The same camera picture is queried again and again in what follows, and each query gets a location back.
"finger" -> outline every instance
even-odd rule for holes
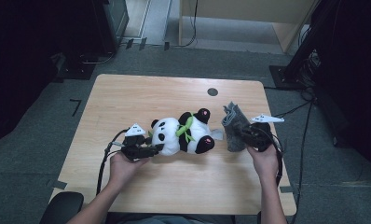
[[[138,160],[137,163],[139,167],[143,166],[144,164],[148,163],[150,161],[150,158],[143,158],[143,159],[140,159]]]
[[[112,157],[110,157],[110,162],[121,160],[122,159],[121,154],[118,152],[115,153]]]
[[[250,153],[250,155],[253,157],[253,159],[254,159],[254,156],[256,155],[256,153],[258,153],[257,150],[255,150],[255,148],[253,148],[253,147],[247,147],[247,151]]]
[[[270,153],[276,152],[276,148],[273,144],[270,144],[270,146],[267,148],[267,151]]]

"green bow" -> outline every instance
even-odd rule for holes
[[[195,139],[186,132],[191,127],[193,118],[194,118],[193,114],[191,113],[191,117],[189,117],[186,120],[185,125],[180,125],[180,129],[177,130],[176,132],[177,137],[180,137],[180,135],[185,134],[185,140],[187,143],[189,143],[189,141],[195,141]]]

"chair armrest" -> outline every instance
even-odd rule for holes
[[[84,196],[77,192],[61,192],[49,202],[40,219],[40,224],[63,224],[74,217],[84,202]]]

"gray cloth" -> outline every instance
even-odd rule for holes
[[[246,144],[241,140],[240,128],[250,124],[249,120],[241,112],[238,105],[233,102],[228,106],[224,105],[224,112],[227,115],[221,121],[227,135],[228,151],[239,152],[246,148]]]

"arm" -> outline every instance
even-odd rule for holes
[[[247,150],[253,157],[262,188],[261,223],[287,223],[276,185],[279,164],[275,147],[270,145],[264,152],[258,152],[252,147],[247,147]]]
[[[122,153],[116,153],[112,156],[110,158],[110,178],[106,187],[68,223],[100,223],[121,189],[148,161],[149,159],[142,159],[137,162],[129,162]]]

